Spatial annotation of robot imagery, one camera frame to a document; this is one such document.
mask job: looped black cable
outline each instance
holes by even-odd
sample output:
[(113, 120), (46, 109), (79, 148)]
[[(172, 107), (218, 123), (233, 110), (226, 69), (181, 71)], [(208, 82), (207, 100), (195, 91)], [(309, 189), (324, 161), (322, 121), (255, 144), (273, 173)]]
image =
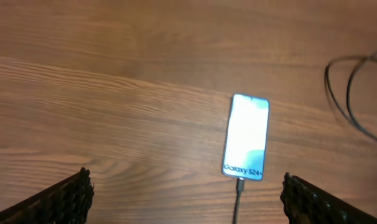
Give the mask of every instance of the looped black cable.
[[(346, 60), (357, 60), (358, 63), (356, 66), (353, 68), (351, 71), (347, 89), (346, 89), (346, 107), (349, 115), (346, 115), (345, 112), (343, 111), (342, 107), (339, 105), (337, 99), (335, 98), (335, 95), (333, 94), (331, 84), (330, 84), (330, 67), (337, 63), (337, 62), (342, 62)], [(345, 56), (345, 57), (340, 57), (332, 60), (328, 65), (325, 67), (325, 72), (324, 72), (324, 84), (328, 88), (328, 91), (331, 95), (331, 98), (333, 102), (335, 103), (335, 106), (338, 108), (339, 112), (343, 115), (343, 117), (351, 124), (353, 125), (356, 129), (370, 137), (371, 139), (374, 139), (377, 141), (377, 136), (372, 134), (369, 130), (364, 128), (356, 119), (355, 115), (353, 114), (353, 111), (351, 110), (351, 105), (350, 105), (350, 90), (351, 90), (351, 84), (353, 83), (353, 79), (355, 75), (364, 67), (366, 62), (374, 62), (377, 63), (377, 51), (372, 53), (370, 56)]]

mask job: textured black pad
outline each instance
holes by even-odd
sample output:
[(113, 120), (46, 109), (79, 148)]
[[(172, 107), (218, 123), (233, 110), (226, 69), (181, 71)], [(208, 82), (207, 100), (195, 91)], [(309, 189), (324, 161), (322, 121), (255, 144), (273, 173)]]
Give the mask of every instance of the textured black pad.
[(286, 173), (280, 196), (290, 224), (377, 224), (377, 218)]
[(90, 171), (75, 175), (0, 212), (0, 223), (85, 223), (94, 196)]

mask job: brown wooden surface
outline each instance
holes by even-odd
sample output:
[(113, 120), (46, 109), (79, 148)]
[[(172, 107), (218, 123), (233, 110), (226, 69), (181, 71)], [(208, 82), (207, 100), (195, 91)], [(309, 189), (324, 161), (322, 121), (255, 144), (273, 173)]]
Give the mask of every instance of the brown wooden surface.
[[(239, 223), (287, 223), (285, 172), (377, 217), (377, 143), (328, 106), (323, 68), (377, 49), (370, 1), (0, 1), (0, 210), (74, 174), (89, 223), (231, 223), (233, 93), (271, 102)], [(343, 102), (353, 64), (332, 70)], [(377, 67), (353, 86), (377, 134)]]

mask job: black object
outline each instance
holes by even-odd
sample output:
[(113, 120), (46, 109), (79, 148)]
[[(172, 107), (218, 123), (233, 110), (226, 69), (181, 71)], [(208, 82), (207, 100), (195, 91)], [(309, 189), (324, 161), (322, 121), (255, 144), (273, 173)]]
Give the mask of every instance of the black object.
[(84, 167), (71, 177), (0, 212), (2, 224), (86, 223), (94, 196)]
[[(331, 84), (330, 84), (330, 67), (333, 64), (337, 63), (337, 62), (346, 61), (346, 60), (357, 60), (358, 61), (357, 65), (351, 71), (351, 74), (350, 74), (350, 77), (349, 77), (349, 81), (348, 81), (348, 85), (347, 85), (347, 90), (346, 90), (346, 107), (347, 107), (347, 111), (348, 111), (349, 116), (346, 115), (345, 112), (343, 112), (343, 109), (341, 108), (341, 106), (339, 105), (337, 99), (335, 98), (335, 95), (333, 94), (333, 91), (331, 89)], [(325, 84), (326, 89), (328, 89), (328, 91), (330, 92), (331, 98), (332, 98), (333, 102), (335, 103), (335, 106), (341, 112), (341, 114), (343, 115), (343, 117), (351, 125), (353, 125), (356, 129), (358, 129), (359, 131), (361, 131), (362, 133), (364, 133), (368, 137), (370, 137), (370, 138), (374, 139), (375, 141), (377, 141), (377, 136), (375, 136), (369, 130), (367, 130), (366, 128), (364, 128), (358, 122), (358, 120), (355, 118), (355, 115), (353, 114), (353, 111), (351, 110), (351, 106), (350, 106), (350, 89), (351, 89), (351, 84), (353, 82), (353, 79), (354, 79), (355, 75), (364, 67), (364, 65), (365, 65), (366, 62), (377, 63), (377, 51), (374, 52), (374, 53), (372, 53), (370, 56), (352, 55), (352, 56), (345, 56), (345, 57), (340, 57), (340, 58), (336, 58), (336, 59), (332, 60), (325, 67), (324, 84)]]
[(236, 198), (236, 207), (234, 209), (234, 218), (233, 218), (234, 224), (237, 224), (238, 222), (238, 209), (240, 207), (241, 193), (244, 191), (244, 184), (245, 184), (244, 179), (242, 178), (237, 179), (237, 198)]
[(377, 218), (286, 173), (280, 196), (290, 224), (377, 224)]

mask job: smartphone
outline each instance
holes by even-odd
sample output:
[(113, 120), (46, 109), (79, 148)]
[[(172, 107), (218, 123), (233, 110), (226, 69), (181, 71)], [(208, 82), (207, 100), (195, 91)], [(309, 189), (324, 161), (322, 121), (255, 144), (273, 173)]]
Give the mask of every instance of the smartphone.
[(225, 175), (262, 180), (268, 121), (268, 100), (234, 94), (222, 168)]

